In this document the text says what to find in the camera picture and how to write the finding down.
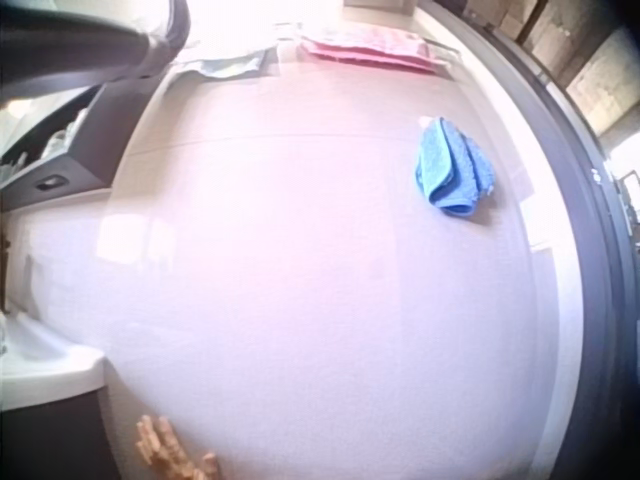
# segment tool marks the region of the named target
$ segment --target cabinet handle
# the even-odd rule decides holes
[[[41,192],[48,192],[49,190],[62,187],[63,185],[67,185],[68,183],[69,180],[67,180],[62,175],[53,174],[45,177],[43,180],[40,180],[35,184],[35,187]]]

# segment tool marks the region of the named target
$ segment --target wall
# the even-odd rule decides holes
[[[106,352],[127,478],[151,478],[142,413],[168,415],[194,455],[216,449],[229,480],[520,478],[558,313],[504,124],[456,64],[279,53],[260,79],[165,83],[111,194],[12,214],[10,296]],[[419,119],[438,115],[496,169],[472,221],[415,185]]]
[[[602,44],[567,91],[597,134],[640,100],[640,59],[623,28]]]

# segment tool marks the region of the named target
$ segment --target light blue cloth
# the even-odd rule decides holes
[[[451,122],[436,118],[422,135],[416,181],[429,202],[468,217],[493,190],[493,168],[480,147]]]

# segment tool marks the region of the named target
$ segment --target bathroom cabinet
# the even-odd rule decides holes
[[[47,115],[2,156],[2,165],[24,167],[0,185],[2,211],[109,188],[122,154],[162,75],[108,83],[85,90]],[[87,109],[66,146],[42,156],[47,142]]]

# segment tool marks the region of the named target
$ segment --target pink towel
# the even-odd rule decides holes
[[[302,46],[320,57],[375,62],[433,72],[439,64],[415,33],[362,23],[302,34]]]

